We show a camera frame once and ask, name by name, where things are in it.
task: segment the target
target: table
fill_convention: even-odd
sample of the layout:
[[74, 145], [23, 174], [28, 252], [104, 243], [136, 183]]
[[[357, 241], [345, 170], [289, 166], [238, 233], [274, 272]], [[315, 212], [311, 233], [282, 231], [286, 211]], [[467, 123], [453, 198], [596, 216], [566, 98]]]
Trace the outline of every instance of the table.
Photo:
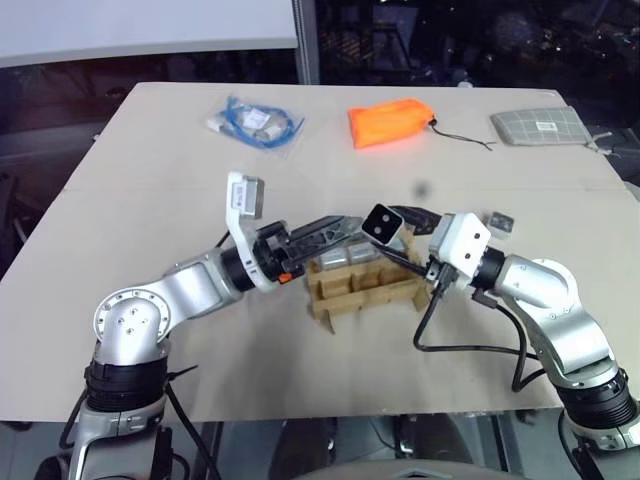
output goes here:
[[10, 1], [0, 6], [0, 32], [0, 68], [298, 46], [290, 0]]
[[[230, 92], [307, 116], [287, 156], [205, 128]], [[640, 217], [613, 169], [581, 146], [489, 152], [432, 133], [354, 150], [346, 109], [407, 96], [428, 102], [443, 131], [485, 140], [497, 139], [492, 113], [564, 104], [546, 90], [136, 86], [0, 284], [0, 419], [66, 419], [91, 358], [94, 309], [115, 289], [157, 278], [218, 241], [232, 169], [265, 180], [264, 224], [365, 215], [376, 202], [513, 216], [512, 237], [493, 245], [571, 269], [638, 396]], [[416, 199], [423, 183], [428, 195]], [[469, 293], [450, 293], [424, 341], [516, 345], [511, 325]], [[513, 394], [511, 356], [414, 350], [410, 302], [345, 315], [331, 335], [311, 319], [308, 301], [299, 280], [268, 295], [251, 291], [174, 331], [170, 368], [199, 365], [175, 382], [194, 421], [560, 404], [546, 379]]]

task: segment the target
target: robotic arm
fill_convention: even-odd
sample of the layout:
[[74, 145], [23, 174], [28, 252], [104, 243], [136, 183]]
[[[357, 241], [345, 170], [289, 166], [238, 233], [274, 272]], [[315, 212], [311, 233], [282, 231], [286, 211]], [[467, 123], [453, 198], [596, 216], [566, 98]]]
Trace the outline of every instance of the robotic arm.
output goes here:
[[[415, 218], [419, 209], [410, 210], [414, 218], [405, 212], [378, 205], [363, 230], [386, 245], [405, 219], [424, 229]], [[445, 282], [441, 292], [458, 282], [481, 296], [488, 291], [502, 298], [524, 324], [574, 434], [603, 451], [639, 446], [640, 409], [602, 329], [583, 308], [571, 272], [552, 260], [505, 256], [489, 246], [491, 233], [472, 213], [447, 214], [435, 222], [433, 214], [425, 214], [437, 222], [427, 280], [436, 288]]]
[[176, 264], [159, 280], [113, 292], [98, 306], [93, 319], [98, 341], [85, 370], [85, 392], [72, 414], [79, 423], [70, 480], [116, 473], [166, 478], [171, 432], [159, 424], [169, 333], [186, 320], [237, 302], [247, 290], [268, 292], [304, 274], [309, 258], [334, 248], [362, 223], [358, 217], [329, 216], [292, 232], [284, 222], [256, 230], [263, 189], [262, 180], [231, 173], [226, 223], [235, 246], [223, 250], [218, 245]]
[[[640, 445], [640, 414], [626, 375], [600, 326], [582, 307], [576, 281], [565, 267], [505, 256], [489, 247], [490, 233], [473, 214], [440, 217], [377, 205], [364, 223], [330, 216], [291, 232], [282, 221], [256, 230], [263, 189], [261, 180], [231, 173], [226, 223], [235, 246], [222, 249], [221, 241], [159, 280], [117, 290], [98, 306], [93, 319], [98, 340], [85, 370], [86, 389], [71, 415], [79, 423], [70, 480], [167, 478], [171, 431], [160, 422], [165, 392], [170, 392], [169, 333], [186, 320], [237, 302], [247, 290], [268, 292], [302, 275], [308, 259], [360, 229], [389, 250], [386, 245], [405, 221], [416, 234], [433, 233], [425, 276], [436, 290], [444, 292], [457, 281], [480, 296], [501, 297], [516, 312], [574, 434], [605, 451]], [[70, 446], [67, 434], [63, 446]]]

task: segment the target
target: orange stuff sack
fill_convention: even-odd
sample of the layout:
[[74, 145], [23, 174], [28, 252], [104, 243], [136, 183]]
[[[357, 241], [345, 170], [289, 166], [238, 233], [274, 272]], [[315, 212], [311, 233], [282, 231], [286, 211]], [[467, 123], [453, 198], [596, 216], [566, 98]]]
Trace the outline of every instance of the orange stuff sack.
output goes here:
[[349, 109], [351, 135], [356, 148], [392, 142], [425, 130], [434, 119], [431, 107], [414, 98]]

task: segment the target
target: orange button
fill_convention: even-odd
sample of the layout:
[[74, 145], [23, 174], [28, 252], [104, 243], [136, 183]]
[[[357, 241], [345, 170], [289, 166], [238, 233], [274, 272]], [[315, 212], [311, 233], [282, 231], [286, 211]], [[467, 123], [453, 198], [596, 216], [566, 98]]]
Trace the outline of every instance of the orange button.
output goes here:
[[292, 278], [293, 278], [293, 275], [291, 275], [289, 272], [281, 273], [280, 275], [278, 275], [278, 281], [282, 284], [285, 284], [291, 281]]

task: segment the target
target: cable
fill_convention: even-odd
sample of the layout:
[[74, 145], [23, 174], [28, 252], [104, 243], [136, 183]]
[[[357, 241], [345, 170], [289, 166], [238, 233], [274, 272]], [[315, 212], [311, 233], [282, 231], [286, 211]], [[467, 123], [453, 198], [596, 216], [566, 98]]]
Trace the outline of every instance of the cable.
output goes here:
[[73, 410], [71, 410], [71, 413], [69, 414], [67, 423], [64, 424], [64, 428], [62, 429], [62, 433], [60, 434], [60, 440], [58, 440], [58, 446], [62, 450], [73, 448], [74, 442], [68, 442], [67, 440], [69, 439], [69, 434], [71, 433], [71, 429], [73, 428], [73, 423], [76, 421], [76, 417], [78, 416], [78, 412], [80, 411], [82, 402], [84, 402], [88, 394], [89, 393], [85, 388], [78, 397], [78, 400], [76, 400], [76, 404], [73, 406]]
[[191, 477], [191, 467], [189, 466], [189, 462], [187, 462], [187, 459], [182, 455], [177, 454], [176, 452], [173, 452], [171, 456], [176, 461], [176, 463], [179, 463], [182, 467], [182, 480], [189, 480], [189, 477]]
[[441, 272], [441, 274], [443, 274], [441, 275], [442, 279], [438, 283], [438, 286], [435, 288], [433, 295], [431, 297], [431, 301], [429, 302], [429, 305], [427, 307], [427, 311], [424, 313], [422, 320], [420, 321], [420, 324], [418, 325], [418, 328], [416, 329], [416, 332], [413, 336], [413, 346], [416, 349], [422, 352], [427, 352], [427, 353], [479, 351], [479, 352], [494, 352], [494, 353], [506, 353], [510, 355], [516, 355], [518, 357], [518, 360], [516, 363], [516, 368], [513, 372], [513, 378], [511, 380], [511, 390], [514, 393], [518, 393], [522, 391], [522, 389], [524, 389], [536, 378], [544, 375], [546, 373], [544, 369], [539, 369], [531, 373], [524, 379], [522, 378], [522, 373], [524, 371], [524, 366], [527, 358], [537, 360], [538, 357], [533, 353], [527, 353], [527, 336], [524, 332], [524, 328], [522, 328], [522, 325], [520, 325], [520, 322], [518, 321], [518, 319], [509, 310], [504, 308], [502, 305], [498, 305], [497, 303], [495, 308], [509, 319], [509, 321], [513, 324], [516, 331], [518, 332], [518, 345], [519, 345], [518, 350], [514, 350], [512, 348], [506, 348], [506, 347], [494, 347], [489, 345], [439, 345], [439, 346], [430, 347], [428, 345], [424, 345], [420, 343], [420, 339], [422, 338], [422, 335], [424, 333], [424, 330], [427, 327], [427, 324], [429, 323], [429, 320], [431, 320], [431, 316], [435, 311], [438, 301], [440, 300], [440, 298], [442, 298], [442, 295], [444, 294], [446, 289], [449, 287], [449, 284], [455, 279], [455, 277], [452, 276], [452, 274], [450, 274], [451, 271], [452, 270], [448, 269], [446, 271], [443, 270], [443, 272]]
[[213, 438], [213, 445], [211, 447], [211, 458], [218, 463], [218, 454], [220, 453], [220, 445], [222, 445], [222, 431], [224, 429], [224, 422], [218, 422], [216, 424], [216, 433]]
[[435, 118], [429, 122], [429, 126], [431, 127], [431, 129], [438, 135], [451, 138], [453, 140], [461, 140], [463, 142], [477, 143], [478, 145], [482, 145], [484, 148], [486, 148], [490, 152], [493, 152], [493, 150], [489, 145], [495, 145], [496, 143], [498, 143], [498, 142], [482, 142], [480, 140], [474, 140], [473, 138], [463, 137], [462, 135], [455, 135], [453, 133], [444, 133], [436, 128], [437, 124], [438, 124], [438, 121]]
[[98, 477], [95, 480], [113, 480], [114, 478], [117, 478], [118, 480], [136, 480], [133, 477], [130, 477], [128, 475], [122, 475], [121, 473], [119, 473], [117, 477], [114, 477], [113, 475], [109, 475], [107, 477]]
[[409, 261], [407, 257], [397, 250], [393, 248], [386, 247], [384, 245], [380, 245], [377, 243], [373, 244], [385, 257], [391, 260], [393, 263], [400, 265], [401, 267], [406, 268], [407, 270], [411, 270], [416, 275], [420, 275], [421, 277], [427, 276], [427, 269]]
[[584, 478], [584, 475], [582, 474], [582, 468], [580, 468], [578, 461], [575, 459], [575, 457], [571, 453], [571, 449], [569, 448], [569, 445], [567, 444], [567, 439], [564, 435], [564, 410], [562, 410], [560, 412], [560, 415], [558, 415], [558, 437], [560, 437], [560, 443], [562, 444], [562, 449], [564, 450], [564, 453], [567, 456], [567, 459], [571, 462], [571, 466], [573, 467], [573, 469], [576, 471], [576, 473], [580, 478]]
[[385, 450], [385, 451], [387, 450], [387, 446], [386, 445], [383, 445], [380, 448], [376, 448], [372, 452], [362, 453], [360, 455], [356, 455], [355, 457], [347, 458], [346, 460], [342, 460], [341, 463], [353, 463], [353, 462], [356, 462], [358, 460], [362, 460], [363, 458], [370, 457], [371, 455], [375, 455], [376, 453], [382, 452], [383, 450]]
[[187, 414], [184, 412], [182, 405], [180, 405], [180, 402], [178, 401], [178, 397], [176, 397], [176, 394], [173, 391], [171, 384], [168, 382], [166, 387], [166, 393], [167, 393], [167, 397], [169, 397], [169, 401], [171, 402], [171, 405], [173, 405], [173, 409], [176, 411], [178, 418], [182, 422], [182, 425], [184, 425], [184, 428], [187, 430], [187, 433], [189, 434], [193, 442], [196, 444], [196, 447], [198, 447], [198, 452], [200, 452], [200, 455], [202, 455], [202, 457], [204, 458], [205, 463], [207, 464], [207, 468], [209, 469], [209, 473], [211, 473], [211, 476], [213, 477], [213, 480], [221, 480], [220, 473], [218, 472], [218, 468], [216, 467], [216, 463], [213, 460], [213, 458], [211, 458], [211, 455], [209, 455], [207, 446], [202, 441], [202, 438], [198, 434], [198, 431], [196, 430], [196, 428], [191, 423], [191, 420], [189, 420], [189, 417], [187, 417]]
[[[427, 311], [424, 313], [418, 328], [416, 329], [416, 333], [413, 335], [413, 346], [422, 352], [427, 353], [436, 353], [436, 352], [494, 352], [494, 353], [506, 353], [509, 355], [520, 355], [520, 350], [515, 350], [513, 348], [506, 347], [494, 347], [489, 345], [438, 345], [434, 347], [430, 347], [428, 345], [423, 345], [420, 343], [420, 338], [424, 333], [429, 320], [431, 320], [431, 316], [433, 315], [433, 311], [435, 310], [436, 304], [440, 300], [440, 295], [437, 295], [438, 288], [434, 291], [431, 301], [429, 302], [429, 306], [427, 307]], [[531, 358], [532, 360], [537, 360], [538, 357], [533, 353], [527, 353], [527, 358]]]
[[518, 332], [518, 342], [520, 345], [520, 349], [518, 354], [518, 361], [516, 363], [516, 369], [513, 372], [513, 380], [511, 381], [511, 390], [514, 393], [518, 393], [524, 387], [526, 387], [532, 381], [534, 381], [536, 378], [540, 377], [541, 375], [544, 375], [545, 371], [544, 369], [541, 368], [539, 370], [536, 370], [532, 374], [528, 375], [526, 378], [524, 379], [522, 378], [522, 372], [524, 371], [524, 364], [527, 361], [527, 336], [524, 333], [524, 328], [522, 328], [522, 325], [520, 325], [520, 322], [513, 315], [513, 313], [511, 313], [509, 310], [504, 308], [502, 305], [496, 305], [496, 309], [500, 313], [504, 314], [511, 321], [511, 323], [513, 324], [514, 327], [516, 327], [516, 330]]
[[227, 241], [227, 238], [229, 238], [229, 230], [224, 232], [224, 235], [222, 236], [222, 238], [218, 240], [218, 243], [216, 243], [216, 248], [220, 248], [222, 245], [224, 245], [224, 242]]
[[[273, 140], [260, 140], [254, 135], [247, 133], [247, 131], [238, 123], [237, 119], [239, 117], [242, 117], [242, 113], [246, 112], [247, 109], [259, 110], [262, 114], [268, 116], [275, 115], [277, 117], [281, 117], [285, 120], [286, 126], [284, 127], [282, 133]], [[221, 112], [221, 114], [223, 115], [225, 120], [225, 124], [222, 126], [221, 131], [224, 131], [225, 133], [237, 138], [247, 145], [251, 145], [260, 149], [271, 149], [284, 145], [294, 137], [294, 135], [298, 132], [298, 130], [304, 123], [303, 119], [296, 126], [293, 118], [291, 118], [291, 115], [289, 115], [282, 108], [269, 107], [266, 105], [245, 105], [240, 103], [240, 101], [235, 97], [229, 97], [227, 101], [227, 108], [223, 112]]]
[[384, 438], [382, 438], [382, 435], [380, 434], [380, 431], [378, 430], [378, 427], [376, 427], [376, 424], [372, 418], [369, 418], [369, 423], [371, 424], [371, 428], [373, 428], [373, 431], [376, 433], [376, 437], [378, 437], [378, 440], [380, 440], [381, 444], [383, 444], [387, 448], [390, 448], [391, 450], [396, 452], [398, 455], [401, 455], [402, 457], [406, 456], [402, 450], [398, 450], [396, 447], [394, 447], [389, 442], [387, 442]]

